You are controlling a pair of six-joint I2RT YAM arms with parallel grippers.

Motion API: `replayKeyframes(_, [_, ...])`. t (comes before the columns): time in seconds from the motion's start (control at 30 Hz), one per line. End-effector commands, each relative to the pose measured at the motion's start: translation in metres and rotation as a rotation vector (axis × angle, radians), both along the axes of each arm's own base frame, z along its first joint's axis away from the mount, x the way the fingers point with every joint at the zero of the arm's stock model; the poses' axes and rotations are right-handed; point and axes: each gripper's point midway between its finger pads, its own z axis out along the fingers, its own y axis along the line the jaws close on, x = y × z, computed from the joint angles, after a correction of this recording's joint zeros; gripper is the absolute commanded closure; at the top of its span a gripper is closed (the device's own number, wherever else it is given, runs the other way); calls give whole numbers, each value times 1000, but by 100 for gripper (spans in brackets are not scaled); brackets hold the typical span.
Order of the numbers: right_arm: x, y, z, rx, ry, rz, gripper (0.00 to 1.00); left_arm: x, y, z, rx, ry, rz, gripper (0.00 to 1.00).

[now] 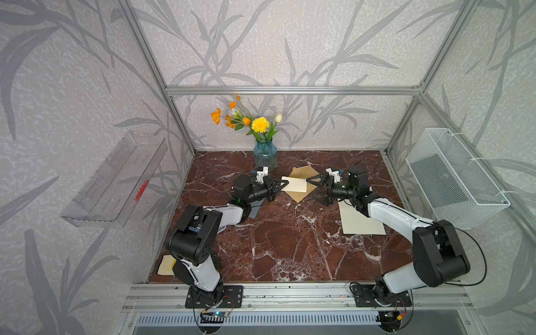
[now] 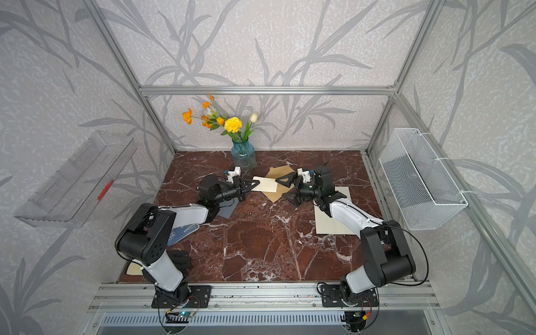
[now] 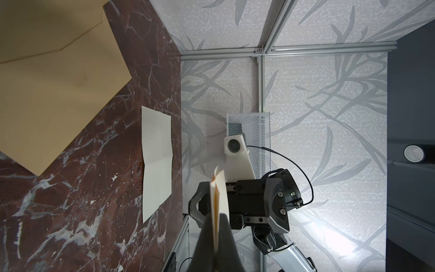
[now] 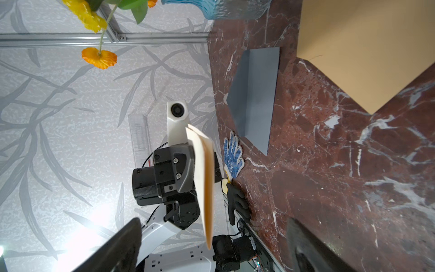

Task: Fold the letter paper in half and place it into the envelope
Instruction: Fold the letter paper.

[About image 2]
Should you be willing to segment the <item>brown kraft envelope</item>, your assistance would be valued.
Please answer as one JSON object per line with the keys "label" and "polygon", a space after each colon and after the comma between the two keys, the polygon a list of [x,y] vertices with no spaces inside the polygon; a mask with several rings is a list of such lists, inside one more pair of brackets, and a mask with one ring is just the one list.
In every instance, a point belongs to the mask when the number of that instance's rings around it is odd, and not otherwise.
{"label": "brown kraft envelope", "polygon": [[[294,170],[290,167],[290,166],[281,166],[281,167],[271,167],[269,169],[269,172],[267,173],[267,175],[265,176],[266,178],[269,178],[269,179],[276,179],[276,178],[279,178],[279,177],[284,177],[286,176],[287,174],[290,174],[290,173],[293,173]],[[264,192],[263,194],[273,203],[275,203],[276,201],[278,201],[280,198],[282,198],[282,195],[284,193],[287,193],[289,192],[291,189],[293,188],[293,186],[291,186],[290,188],[288,187],[285,187],[285,186],[282,186],[280,184],[277,184],[277,188],[276,188],[276,191],[275,192]]]}

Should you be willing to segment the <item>cream letter paper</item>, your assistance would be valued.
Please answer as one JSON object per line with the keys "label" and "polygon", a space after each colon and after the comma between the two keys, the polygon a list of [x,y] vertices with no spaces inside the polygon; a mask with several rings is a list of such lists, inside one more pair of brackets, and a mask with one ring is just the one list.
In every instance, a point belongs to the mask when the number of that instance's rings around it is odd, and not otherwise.
{"label": "cream letter paper", "polygon": [[259,184],[255,186],[254,191],[265,193],[276,193],[278,183],[275,179],[265,177],[253,177],[254,181],[258,181]]}

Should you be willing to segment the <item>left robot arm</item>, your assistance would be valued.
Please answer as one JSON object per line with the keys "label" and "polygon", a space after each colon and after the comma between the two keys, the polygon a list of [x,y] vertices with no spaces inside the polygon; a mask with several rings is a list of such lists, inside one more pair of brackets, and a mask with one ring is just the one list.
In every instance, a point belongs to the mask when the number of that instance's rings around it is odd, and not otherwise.
{"label": "left robot arm", "polygon": [[191,258],[184,251],[167,252],[171,232],[179,227],[210,223],[222,202],[241,202],[260,184],[234,176],[222,181],[209,174],[199,185],[200,199],[190,205],[158,207],[142,204],[116,238],[114,247],[120,256],[142,268],[144,277],[160,292],[183,301],[188,297],[187,269]]}

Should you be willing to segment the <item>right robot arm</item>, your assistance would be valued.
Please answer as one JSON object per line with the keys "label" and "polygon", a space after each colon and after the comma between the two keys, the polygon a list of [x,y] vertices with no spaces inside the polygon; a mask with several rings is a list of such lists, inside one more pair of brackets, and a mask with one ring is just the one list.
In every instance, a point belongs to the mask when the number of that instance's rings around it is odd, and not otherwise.
{"label": "right robot arm", "polygon": [[276,179],[289,187],[283,198],[295,206],[311,201],[320,211],[345,225],[361,240],[364,264],[341,278],[340,290],[346,300],[373,288],[380,288],[416,271],[415,261],[401,226],[384,221],[354,205],[337,191],[328,167],[299,169]]}

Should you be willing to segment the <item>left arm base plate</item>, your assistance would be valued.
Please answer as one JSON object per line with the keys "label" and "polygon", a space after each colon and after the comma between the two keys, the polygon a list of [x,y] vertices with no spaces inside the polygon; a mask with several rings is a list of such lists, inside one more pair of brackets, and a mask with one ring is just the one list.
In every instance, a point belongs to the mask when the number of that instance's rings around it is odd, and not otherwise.
{"label": "left arm base plate", "polygon": [[152,308],[207,308],[212,286],[181,285],[175,291],[168,292],[155,287]]}

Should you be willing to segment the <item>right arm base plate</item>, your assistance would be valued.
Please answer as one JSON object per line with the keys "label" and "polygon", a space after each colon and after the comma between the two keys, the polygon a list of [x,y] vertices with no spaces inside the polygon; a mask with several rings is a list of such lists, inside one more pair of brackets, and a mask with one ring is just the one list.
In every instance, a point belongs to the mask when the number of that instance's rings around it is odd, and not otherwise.
{"label": "right arm base plate", "polygon": [[349,288],[340,284],[317,283],[317,293],[322,299],[323,307],[378,307],[378,293],[376,289],[353,293]]}

